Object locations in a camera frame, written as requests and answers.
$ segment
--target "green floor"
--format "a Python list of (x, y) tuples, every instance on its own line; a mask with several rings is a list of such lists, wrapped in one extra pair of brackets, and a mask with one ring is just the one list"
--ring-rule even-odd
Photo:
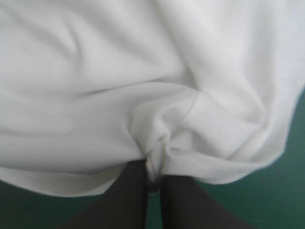
[[(285, 154), (271, 167), (229, 185), (201, 186), (258, 229), (305, 229), (305, 94)], [(97, 197), (55, 198), (0, 183), (0, 229), (53, 229)], [(161, 229), (160, 196), (151, 195), (147, 229)]]

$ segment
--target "white cloth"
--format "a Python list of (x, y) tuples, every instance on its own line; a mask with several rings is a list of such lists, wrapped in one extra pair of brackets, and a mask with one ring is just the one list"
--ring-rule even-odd
[(0, 179), (56, 196), (238, 180), (285, 148), (304, 0), (0, 0)]

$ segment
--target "seam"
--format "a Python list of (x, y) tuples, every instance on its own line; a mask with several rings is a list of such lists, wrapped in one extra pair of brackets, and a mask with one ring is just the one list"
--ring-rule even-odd
[(178, 118), (177, 121), (175, 121), (176, 123), (182, 122), (182, 121), (188, 116), (188, 114), (192, 111), (192, 109), (193, 109), (193, 107), (195, 106), (195, 103), (196, 103), (196, 101), (197, 101), (198, 94), (199, 94), (199, 91), (196, 90), (196, 91), (195, 91), (195, 96), (194, 96), (194, 98), (192, 99), (191, 105), (190, 105), (189, 108), (186, 110), (186, 112), (185, 112), (180, 118)]

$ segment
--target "white garment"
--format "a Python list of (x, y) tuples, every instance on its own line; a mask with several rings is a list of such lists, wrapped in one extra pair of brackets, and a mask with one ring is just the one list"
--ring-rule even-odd
[(0, 179), (56, 196), (238, 180), (283, 152), (304, 0), (0, 0)]

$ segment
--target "green background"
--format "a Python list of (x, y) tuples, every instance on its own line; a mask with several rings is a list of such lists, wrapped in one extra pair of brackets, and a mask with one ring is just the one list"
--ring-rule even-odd
[[(272, 166), (228, 185), (200, 184), (214, 199), (258, 229), (305, 229), (305, 94), (299, 100), (285, 154)], [(98, 197), (57, 198), (0, 183), (0, 229), (53, 229)], [(149, 197), (147, 229), (161, 229), (160, 195)]]

